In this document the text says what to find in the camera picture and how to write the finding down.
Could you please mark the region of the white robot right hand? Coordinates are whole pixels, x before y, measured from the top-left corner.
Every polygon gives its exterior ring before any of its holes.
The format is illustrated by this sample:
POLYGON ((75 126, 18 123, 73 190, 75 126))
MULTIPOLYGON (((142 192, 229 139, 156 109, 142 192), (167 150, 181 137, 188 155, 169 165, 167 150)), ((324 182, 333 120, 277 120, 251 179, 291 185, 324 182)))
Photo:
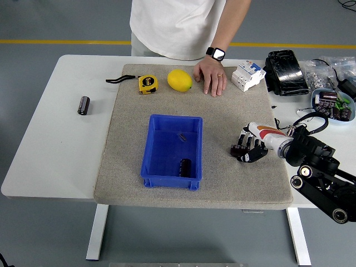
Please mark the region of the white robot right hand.
POLYGON ((277 128, 250 122, 242 129, 238 143, 231 145, 230 155, 238 161, 252 163, 273 150, 278 157, 285 159, 292 140, 277 128))

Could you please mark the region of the person's left hand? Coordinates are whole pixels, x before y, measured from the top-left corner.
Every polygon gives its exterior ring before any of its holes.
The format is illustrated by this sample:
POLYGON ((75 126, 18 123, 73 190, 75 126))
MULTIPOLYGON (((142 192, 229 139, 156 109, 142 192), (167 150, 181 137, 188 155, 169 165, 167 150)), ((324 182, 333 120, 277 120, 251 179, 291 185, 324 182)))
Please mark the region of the person's left hand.
POLYGON ((205 56, 194 66, 193 77, 196 82, 204 82, 203 93, 206 95, 210 92, 212 97, 221 96, 226 89, 224 67, 210 56, 205 56))

